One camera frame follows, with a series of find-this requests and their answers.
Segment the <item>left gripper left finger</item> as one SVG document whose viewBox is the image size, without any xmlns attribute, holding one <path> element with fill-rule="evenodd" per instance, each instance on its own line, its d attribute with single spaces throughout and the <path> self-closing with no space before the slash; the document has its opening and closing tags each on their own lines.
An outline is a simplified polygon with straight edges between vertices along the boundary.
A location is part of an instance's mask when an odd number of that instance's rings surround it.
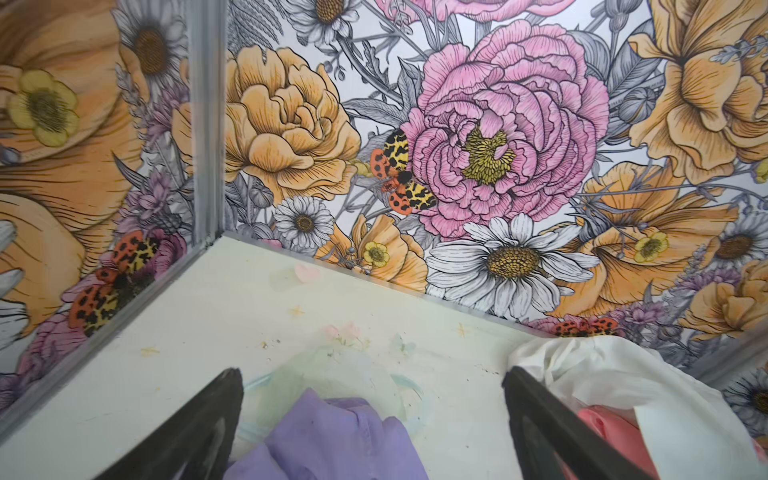
<svg viewBox="0 0 768 480">
<path fill-rule="evenodd" d="M 237 368 L 223 370 L 99 479 L 221 479 L 244 397 Z"/>
</svg>

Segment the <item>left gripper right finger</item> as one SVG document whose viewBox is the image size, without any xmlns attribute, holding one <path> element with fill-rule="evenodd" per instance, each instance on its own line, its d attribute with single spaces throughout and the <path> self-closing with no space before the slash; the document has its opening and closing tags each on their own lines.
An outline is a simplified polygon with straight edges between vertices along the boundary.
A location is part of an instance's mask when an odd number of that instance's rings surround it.
<svg viewBox="0 0 768 480">
<path fill-rule="evenodd" d="M 524 479 L 647 479 L 521 367 L 503 380 L 509 429 Z"/>
</svg>

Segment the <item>purple cloth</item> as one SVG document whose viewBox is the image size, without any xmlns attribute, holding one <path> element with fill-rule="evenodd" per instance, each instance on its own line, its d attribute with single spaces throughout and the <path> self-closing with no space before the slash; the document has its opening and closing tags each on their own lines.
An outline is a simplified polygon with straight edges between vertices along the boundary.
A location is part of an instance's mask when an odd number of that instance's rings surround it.
<svg viewBox="0 0 768 480">
<path fill-rule="evenodd" d="M 426 479 L 400 420 L 361 398 L 307 389 L 279 424 L 225 472 L 226 479 Z"/>
</svg>

